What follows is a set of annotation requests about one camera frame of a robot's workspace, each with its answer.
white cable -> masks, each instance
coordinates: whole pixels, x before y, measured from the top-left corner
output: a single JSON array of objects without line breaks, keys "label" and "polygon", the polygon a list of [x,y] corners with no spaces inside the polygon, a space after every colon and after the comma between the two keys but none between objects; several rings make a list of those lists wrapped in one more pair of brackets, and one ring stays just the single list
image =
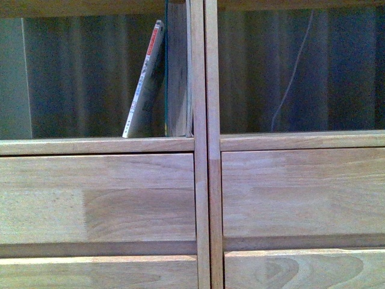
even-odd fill
[{"label": "white cable", "polygon": [[288,97],[288,93],[290,91],[290,88],[291,88],[291,85],[293,84],[293,80],[294,80],[294,77],[295,77],[295,73],[297,71],[297,67],[298,67],[298,64],[300,62],[300,57],[301,57],[301,54],[302,54],[302,50],[303,50],[303,47],[305,45],[305,42],[306,42],[306,39],[307,39],[307,36],[309,35],[309,31],[310,31],[310,28],[312,26],[312,22],[313,22],[313,16],[314,16],[314,10],[312,10],[312,13],[310,14],[310,18],[309,18],[309,24],[307,25],[307,29],[306,29],[306,33],[305,33],[305,36],[303,37],[303,40],[302,40],[302,44],[301,44],[301,47],[300,47],[300,50],[298,51],[298,55],[297,55],[297,60],[295,61],[295,64],[294,64],[294,70],[293,70],[293,74],[291,75],[291,79],[289,81],[289,85],[285,91],[285,94],[283,95],[283,98],[281,100],[281,103],[280,105],[278,106],[276,112],[274,113],[273,115],[273,119],[271,120],[271,126],[270,126],[270,131],[273,132],[274,131],[274,124],[276,122],[276,118],[282,108],[282,105],[284,104],[286,98]]}]

leaning book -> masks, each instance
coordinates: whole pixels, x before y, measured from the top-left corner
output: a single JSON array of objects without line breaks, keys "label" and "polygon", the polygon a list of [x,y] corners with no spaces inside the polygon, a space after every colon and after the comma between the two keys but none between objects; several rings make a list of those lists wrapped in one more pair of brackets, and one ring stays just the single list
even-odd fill
[{"label": "leaning book", "polygon": [[164,79],[164,24],[157,20],[123,131],[124,138],[152,135],[152,108]]},{"label": "leaning book", "polygon": [[191,7],[167,3],[165,134],[193,136]]}]

gray curtain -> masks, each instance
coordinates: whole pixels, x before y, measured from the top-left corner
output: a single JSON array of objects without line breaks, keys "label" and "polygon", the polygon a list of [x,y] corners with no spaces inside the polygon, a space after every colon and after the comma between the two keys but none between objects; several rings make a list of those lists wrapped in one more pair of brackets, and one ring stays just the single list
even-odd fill
[{"label": "gray curtain", "polygon": [[[32,137],[121,136],[159,17],[25,19]],[[164,130],[163,103],[154,135]]]},{"label": "gray curtain", "polygon": [[[218,15],[221,132],[268,132],[310,10]],[[385,128],[384,8],[315,10],[275,131]]]}]

drawer front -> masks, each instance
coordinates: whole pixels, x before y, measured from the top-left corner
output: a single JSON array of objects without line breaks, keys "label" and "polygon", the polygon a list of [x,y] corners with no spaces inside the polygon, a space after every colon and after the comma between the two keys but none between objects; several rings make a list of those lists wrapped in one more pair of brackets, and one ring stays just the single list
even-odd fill
[{"label": "drawer front", "polygon": [[196,289],[196,256],[0,259],[0,287]]},{"label": "drawer front", "polygon": [[195,241],[192,154],[0,158],[0,244]]},{"label": "drawer front", "polygon": [[385,149],[225,152],[222,162],[228,239],[385,233]]},{"label": "drawer front", "polygon": [[225,254],[226,289],[385,288],[385,250]]}]

light wood surface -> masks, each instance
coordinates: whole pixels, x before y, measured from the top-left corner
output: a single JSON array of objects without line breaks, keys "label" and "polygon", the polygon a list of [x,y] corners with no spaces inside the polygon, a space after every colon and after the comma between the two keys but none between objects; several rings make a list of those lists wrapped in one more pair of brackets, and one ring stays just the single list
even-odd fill
[{"label": "light wood surface", "polygon": [[283,250],[225,255],[226,289],[385,288],[385,250]]},{"label": "light wood surface", "polygon": [[220,11],[255,11],[287,9],[326,9],[339,7],[380,6],[382,0],[218,0]]},{"label": "light wood surface", "polygon": [[224,152],[229,238],[385,233],[385,149]]},{"label": "light wood surface", "polygon": [[208,160],[203,1],[191,3],[192,95],[195,136],[195,186],[199,289],[210,289]]},{"label": "light wood surface", "polygon": [[0,140],[0,155],[108,154],[123,152],[192,152],[194,139],[61,138],[50,140]]},{"label": "light wood surface", "polygon": [[222,188],[217,3],[205,1],[211,288],[223,288]]},{"label": "light wood surface", "polygon": [[0,287],[196,289],[195,256],[0,259]]},{"label": "light wood surface", "polygon": [[192,154],[0,158],[0,244],[194,241]]},{"label": "light wood surface", "polygon": [[221,136],[221,151],[327,149],[385,146],[385,131],[327,131]]},{"label": "light wood surface", "polygon": [[159,0],[2,0],[0,17],[58,17],[163,13]]}]

